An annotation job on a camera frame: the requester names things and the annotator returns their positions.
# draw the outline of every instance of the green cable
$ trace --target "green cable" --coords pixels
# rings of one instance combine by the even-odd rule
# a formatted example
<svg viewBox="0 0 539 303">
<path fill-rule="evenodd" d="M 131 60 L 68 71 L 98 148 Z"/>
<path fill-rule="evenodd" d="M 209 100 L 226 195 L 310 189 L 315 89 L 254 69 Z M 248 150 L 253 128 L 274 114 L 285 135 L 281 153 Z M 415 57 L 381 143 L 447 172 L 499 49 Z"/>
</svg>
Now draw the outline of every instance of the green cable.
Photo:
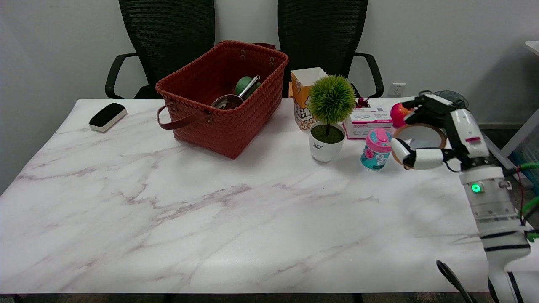
<svg viewBox="0 0 539 303">
<path fill-rule="evenodd" d="M 530 209 L 532 209 L 537 203 L 539 203 L 539 197 L 531 199 L 531 201 L 526 203 L 526 205 L 524 205 L 522 208 L 522 213 L 525 214 L 526 212 L 530 211 Z"/>
<path fill-rule="evenodd" d="M 539 168 L 539 162 L 524 163 L 523 165 L 520 166 L 521 170 L 523 170 L 523 169 L 532 169 L 532 168 Z"/>
<path fill-rule="evenodd" d="M 528 241 L 534 243 L 535 239 L 539 238 L 539 233 L 529 232 L 528 233 Z"/>
</svg>

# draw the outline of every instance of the basket rim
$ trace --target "basket rim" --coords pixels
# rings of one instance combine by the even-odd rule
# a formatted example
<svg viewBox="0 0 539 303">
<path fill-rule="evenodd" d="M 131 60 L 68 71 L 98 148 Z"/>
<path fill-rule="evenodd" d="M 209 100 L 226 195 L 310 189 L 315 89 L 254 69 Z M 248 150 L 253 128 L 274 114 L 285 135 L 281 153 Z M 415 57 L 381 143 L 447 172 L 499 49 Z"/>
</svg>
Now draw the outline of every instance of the basket rim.
<svg viewBox="0 0 539 303">
<path fill-rule="evenodd" d="M 264 47 L 264 46 L 261 46 L 261 45 L 256 45 L 256 44 L 252 44 L 252 43 L 247 43 L 247 42 L 241 42 L 241 41 L 235 41 L 235 40 L 225 40 L 225 41 L 221 41 L 219 43 L 217 43 L 214 47 L 212 47 L 210 50 L 208 50 L 207 52 L 205 52 L 204 54 L 202 54 L 200 57 L 198 57 L 197 59 L 195 59 L 194 61 L 192 61 L 191 63 L 185 65 L 184 67 L 180 68 L 179 70 L 173 72 L 172 74 L 164 77 L 163 79 L 159 80 L 157 82 L 157 84 L 155 85 L 155 90 L 157 91 L 158 94 L 162 95 L 162 96 L 166 96 L 166 97 L 169 97 L 169 98 L 173 98 L 173 99 L 180 99 L 182 101 L 185 101 L 185 102 L 188 102 L 188 103 L 191 103 L 192 105 L 196 105 L 196 106 L 199 106 L 199 107 L 202 107 L 202 109 L 204 109 L 206 112 L 210 112 L 210 113 L 215 113 L 215 114 L 232 114 L 232 113 L 235 113 L 236 111 L 239 111 L 241 110 L 242 108 L 244 108 L 245 106 L 247 106 L 247 104 L 250 104 L 250 100 L 252 100 L 252 95 L 249 96 L 249 98 L 247 98 L 240 106 L 236 107 L 236 108 L 232 108 L 232 109 L 219 109 L 219 108 L 215 108 L 215 107 L 212 107 L 212 106 L 209 106 L 207 104 L 203 104 L 203 103 L 200 103 L 200 102 L 196 102 L 194 100 L 191 100 L 191 99 L 188 99 L 188 98 L 185 98 L 185 97 L 182 97 L 180 95 L 177 95 L 177 94 L 174 94 L 174 93 L 171 93 L 171 92 L 168 92 L 168 91 L 165 91 L 162 86 L 164 84 L 166 84 L 168 81 L 170 81 L 173 77 L 176 77 L 178 76 L 178 74 L 181 74 L 182 73 L 182 70 L 187 68 L 187 67 L 191 67 L 192 65 L 196 65 L 198 63 L 200 63 L 202 60 L 204 60 L 205 56 L 210 53 L 210 52 L 216 52 L 218 51 L 219 49 L 223 49 L 223 48 L 226 48 L 226 47 L 248 47 L 249 49 L 251 50 L 255 50 L 255 51 L 263 51 L 263 52 L 270 52 L 270 53 L 274 53 L 276 57 L 280 57 L 281 59 L 283 59 L 283 62 L 281 64 L 279 64 L 275 70 L 264 80 L 262 81 L 262 84 L 260 85 L 260 87 L 258 89 L 261 89 L 261 88 L 265 88 L 267 85 L 267 80 L 272 77 L 273 75 L 275 75 L 275 73 L 279 70 L 279 69 L 285 69 L 286 65 L 288 64 L 288 55 L 281 52 L 281 51 L 278 51 L 278 50 L 273 50 L 273 49 L 269 49 L 267 47 Z"/>
</svg>

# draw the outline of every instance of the green indicator light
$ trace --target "green indicator light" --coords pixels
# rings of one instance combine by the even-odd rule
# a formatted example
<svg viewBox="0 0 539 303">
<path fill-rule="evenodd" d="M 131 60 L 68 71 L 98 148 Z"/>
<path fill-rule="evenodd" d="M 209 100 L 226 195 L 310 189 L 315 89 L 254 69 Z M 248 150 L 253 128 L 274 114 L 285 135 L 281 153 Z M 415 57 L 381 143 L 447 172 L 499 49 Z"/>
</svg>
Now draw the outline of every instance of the green indicator light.
<svg viewBox="0 0 539 303">
<path fill-rule="evenodd" d="M 472 185 L 472 191 L 476 194 L 480 193 L 481 192 L 481 186 L 479 184 L 474 184 Z"/>
</svg>

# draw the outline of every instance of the black office chair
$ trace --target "black office chair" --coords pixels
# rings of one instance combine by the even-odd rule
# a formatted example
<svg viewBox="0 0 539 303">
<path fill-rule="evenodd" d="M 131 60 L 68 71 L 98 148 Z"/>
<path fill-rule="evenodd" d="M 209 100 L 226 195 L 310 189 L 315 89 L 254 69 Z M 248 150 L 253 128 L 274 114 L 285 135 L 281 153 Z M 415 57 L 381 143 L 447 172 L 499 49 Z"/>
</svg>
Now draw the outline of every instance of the black office chair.
<svg viewBox="0 0 539 303">
<path fill-rule="evenodd" d="M 376 60 L 356 52 L 366 14 L 367 0 L 278 0 L 279 42 L 289 57 L 283 97 L 288 97 L 290 71 L 319 66 L 328 74 L 348 77 L 354 56 L 369 64 L 376 86 L 370 98 L 381 97 L 384 84 Z"/>
<path fill-rule="evenodd" d="M 161 99 L 155 84 L 200 57 L 215 44 L 213 0 L 120 0 L 123 22 L 136 53 L 114 59 L 105 84 L 112 99 L 116 77 L 127 57 L 138 56 L 148 85 L 135 99 Z"/>
</svg>

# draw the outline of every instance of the chair armrest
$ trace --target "chair armrest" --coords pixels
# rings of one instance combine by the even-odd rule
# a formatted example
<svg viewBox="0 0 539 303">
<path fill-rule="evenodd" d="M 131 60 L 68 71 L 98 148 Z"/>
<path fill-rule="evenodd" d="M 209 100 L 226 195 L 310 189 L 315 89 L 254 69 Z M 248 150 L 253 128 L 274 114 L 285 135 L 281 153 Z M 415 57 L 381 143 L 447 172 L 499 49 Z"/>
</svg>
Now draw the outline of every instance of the chair armrest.
<svg viewBox="0 0 539 303">
<path fill-rule="evenodd" d="M 116 78 L 118 77 L 118 73 L 120 72 L 123 61 L 127 57 L 134 56 L 138 56 L 137 53 L 121 54 L 114 59 L 114 62 L 112 62 L 112 65 L 110 66 L 110 71 L 108 72 L 107 82 L 105 83 L 105 94 L 107 95 L 107 97 L 111 99 L 123 99 L 122 97 L 114 93 L 114 85 L 116 84 Z"/>
<path fill-rule="evenodd" d="M 360 56 L 367 60 L 369 68 L 371 70 L 372 78 L 374 79 L 374 85 L 376 87 L 376 93 L 369 98 L 380 98 L 384 94 L 384 82 L 382 81 L 382 75 L 380 75 L 380 69 L 374 57 L 365 53 L 354 53 L 355 56 Z"/>
</svg>

